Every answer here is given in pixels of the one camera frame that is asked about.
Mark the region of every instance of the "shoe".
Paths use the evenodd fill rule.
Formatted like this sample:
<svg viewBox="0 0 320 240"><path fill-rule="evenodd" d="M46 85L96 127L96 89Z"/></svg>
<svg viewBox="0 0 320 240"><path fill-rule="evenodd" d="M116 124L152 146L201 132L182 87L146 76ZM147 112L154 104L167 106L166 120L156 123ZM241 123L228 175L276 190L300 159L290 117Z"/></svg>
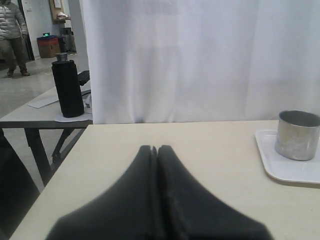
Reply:
<svg viewBox="0 0 320 240"><path fill-rule="evenodd" d="M25 71L22 71L22 72L21 72L21 75L24 76L24 77L29 77L29 76L30 76L30 73L28 73L28 71L25 70Z"/></svg>
<svg viewBox="0 0 320 240"><path fill-rule="evenodd" d="M6 75L8 76L8 78L12 78L14 76L14 71L15 70L9 70Z"/></svg>

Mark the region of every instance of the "pants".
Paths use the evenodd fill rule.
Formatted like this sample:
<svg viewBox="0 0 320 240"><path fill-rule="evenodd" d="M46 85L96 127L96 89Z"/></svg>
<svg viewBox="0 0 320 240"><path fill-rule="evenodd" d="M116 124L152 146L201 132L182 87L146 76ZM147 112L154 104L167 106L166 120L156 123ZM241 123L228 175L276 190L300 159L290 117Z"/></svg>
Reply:
<svg viewBox="0 0 320 240"><path fill-rule="evenodd" d="M12 50L15 55L16 62L20 68L20 72L26 72L26 59L23 52L22 38L0 40L0 52L2 53L5 63L10 71L16 69L16 62L12 55Z"/></svg>

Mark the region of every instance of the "keyboard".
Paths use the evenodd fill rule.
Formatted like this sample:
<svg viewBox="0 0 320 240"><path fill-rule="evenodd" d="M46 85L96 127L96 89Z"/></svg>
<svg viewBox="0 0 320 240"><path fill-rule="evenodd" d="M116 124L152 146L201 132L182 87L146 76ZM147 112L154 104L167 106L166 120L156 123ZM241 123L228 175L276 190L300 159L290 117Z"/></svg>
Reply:
<svg viewBox="0 0 320 240"><path fill-rule="evenodd" d="M89 70L85 70L83 72L80 72L78 74L78 80L79 80L80 86L85 85L90 80Z"/></svg>

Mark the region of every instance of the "cardboard box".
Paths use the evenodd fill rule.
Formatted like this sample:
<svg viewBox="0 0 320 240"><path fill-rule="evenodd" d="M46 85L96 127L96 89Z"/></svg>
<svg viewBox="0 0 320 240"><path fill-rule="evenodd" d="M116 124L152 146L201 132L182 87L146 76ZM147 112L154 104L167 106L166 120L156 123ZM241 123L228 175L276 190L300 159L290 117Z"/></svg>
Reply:
<svg viewBox="0 0 320 240"><path fill-rule="evenodd" d="M39 37L37 43L41 58L54 58L57 53L60 53L59 42L56 36Z"/></svg>

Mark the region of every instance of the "table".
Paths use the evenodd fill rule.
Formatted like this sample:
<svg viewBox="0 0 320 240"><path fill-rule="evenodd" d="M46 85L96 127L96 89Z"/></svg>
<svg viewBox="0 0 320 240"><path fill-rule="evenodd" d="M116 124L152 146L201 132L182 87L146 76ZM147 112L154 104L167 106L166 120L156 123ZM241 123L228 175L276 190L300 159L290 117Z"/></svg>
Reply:
<svg viewBox="0 0 320 240"><path fill-rule="evenodd" d="M255 131L277 121L90 125L11 240L44 240L58 218L108 189L141 145L171 145L211 193L269 228L276 240L317 240L320 190L280 184L264 171Z"/></svg>
<svg viewBox="0 0 320 240"><path fill-rule="evenodd" d="M30 102L52 98L57 96L55 87L46 91L42 95L36 97ZM46 185L50 180L52 174L63 161L65 155L71 150L74 143L79 139L83 133L81 131L71 143L60 153L61 147L66 138L72 133L74 129L85 129L92 121L78 121L78 122L56 122L55 117L61 112L59 102L52 103L42 108L34 108L27 104L22 105L8 115L0 119L0 128L3 129L19 129L23 128L29 147L31 148L36 165L40 172L43 184ZM53 152L53 165L50 166L48 157L46 155L44 146L41 141L39 130L43 129L63 129L60 140Z"/></svg>

